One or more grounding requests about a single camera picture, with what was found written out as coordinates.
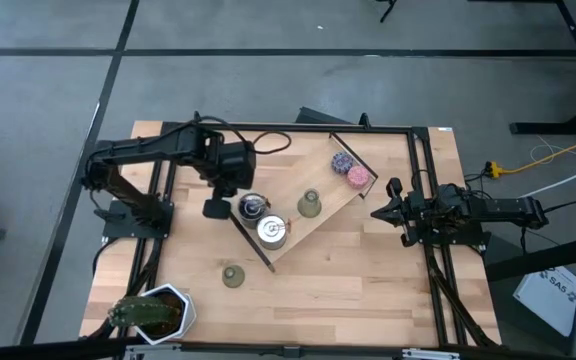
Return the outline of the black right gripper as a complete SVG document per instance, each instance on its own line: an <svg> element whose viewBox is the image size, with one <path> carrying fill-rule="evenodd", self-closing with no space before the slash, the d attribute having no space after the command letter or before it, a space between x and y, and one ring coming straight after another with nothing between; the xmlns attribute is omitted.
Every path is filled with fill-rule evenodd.
<svg viewBox="0 0 576 360"><path fill-rule="evenodd" d="M394 227L402 227L401 236L404 247L415 244L431 244L435 231L432 228L429 202L417 190L402 196L403 186L397 177L391 178L386 185L390 202L372 211L371 217L384 221Z"/></svg>

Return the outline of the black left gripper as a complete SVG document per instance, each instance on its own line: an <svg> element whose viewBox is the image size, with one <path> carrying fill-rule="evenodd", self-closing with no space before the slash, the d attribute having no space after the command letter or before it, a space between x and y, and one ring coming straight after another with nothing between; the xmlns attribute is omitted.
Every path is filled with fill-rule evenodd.
<svg viewBox="0 0 576 360"><path fill-rule="evenodd" d="M254 145L236 129L229 131L236 141L226 142L222 132L201 129L204 152L197 163L197 172L212 188L202 210L211 219L227 219L231 213L228 198L234 197L239 189L252 188L256 167Z"/></svg>

